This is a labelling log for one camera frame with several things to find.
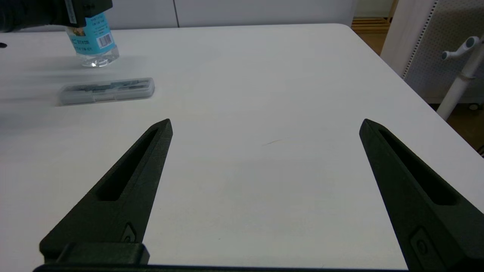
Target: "pegboard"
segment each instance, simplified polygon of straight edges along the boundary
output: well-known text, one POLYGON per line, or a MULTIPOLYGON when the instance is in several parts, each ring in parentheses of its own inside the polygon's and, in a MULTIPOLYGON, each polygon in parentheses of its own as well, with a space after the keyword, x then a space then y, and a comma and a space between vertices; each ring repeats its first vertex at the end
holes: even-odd
MULTIPOLYGON (((484 0, 437 0, 403 74, 403 79, 428 103, 440 103, 470 52, 443 61, 443 51, 457 50, 470 36, 484 33, 484 0)), ((484 102, 484 64, 476 72, 462 102, 484 102)))

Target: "robotic arm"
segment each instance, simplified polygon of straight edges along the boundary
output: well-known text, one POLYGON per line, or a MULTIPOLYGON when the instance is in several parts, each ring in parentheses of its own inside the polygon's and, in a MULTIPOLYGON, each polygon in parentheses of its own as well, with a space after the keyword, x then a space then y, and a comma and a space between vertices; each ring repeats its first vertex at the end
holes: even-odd
POLYGON ((80 28, 86 17, 112 7, 112 0, 0 0, 0 32, 43 25, 80 28))

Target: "bottle label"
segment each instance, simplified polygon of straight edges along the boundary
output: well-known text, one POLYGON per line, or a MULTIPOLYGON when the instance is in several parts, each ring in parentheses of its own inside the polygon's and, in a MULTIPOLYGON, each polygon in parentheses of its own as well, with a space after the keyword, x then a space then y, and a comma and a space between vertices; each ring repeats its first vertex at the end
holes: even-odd
POLYGON ((67 34, 76 52, 82 55, 105 53, 115 45, 104 13, 86 17, 83 28, 67 27, 67 34))

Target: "white table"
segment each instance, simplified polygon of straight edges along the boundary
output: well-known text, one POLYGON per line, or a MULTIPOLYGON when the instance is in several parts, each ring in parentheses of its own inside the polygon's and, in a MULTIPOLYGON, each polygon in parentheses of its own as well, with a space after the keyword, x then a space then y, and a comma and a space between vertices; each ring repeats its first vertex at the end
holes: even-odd
POLYGON ((0 263, 40 240, 153 123, 173 139, 144 238, 150 263, 405 269, 358 131, 387 126, 484 211, 484 161, 348 27, 113 32, 77 65, 65 33, 0 42, 0 263), (55 106, 66 83, 153 77, 146 100, 55 106))

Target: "plastic case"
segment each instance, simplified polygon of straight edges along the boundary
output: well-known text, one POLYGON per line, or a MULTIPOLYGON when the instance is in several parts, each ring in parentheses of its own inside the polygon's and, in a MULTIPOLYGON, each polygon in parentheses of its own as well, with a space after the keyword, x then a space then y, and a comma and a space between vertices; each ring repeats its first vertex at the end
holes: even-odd
POLYGON ((62 105, 147 98, 153 95, 153 78, 136 78, 71 84, 59 93, 62 105))

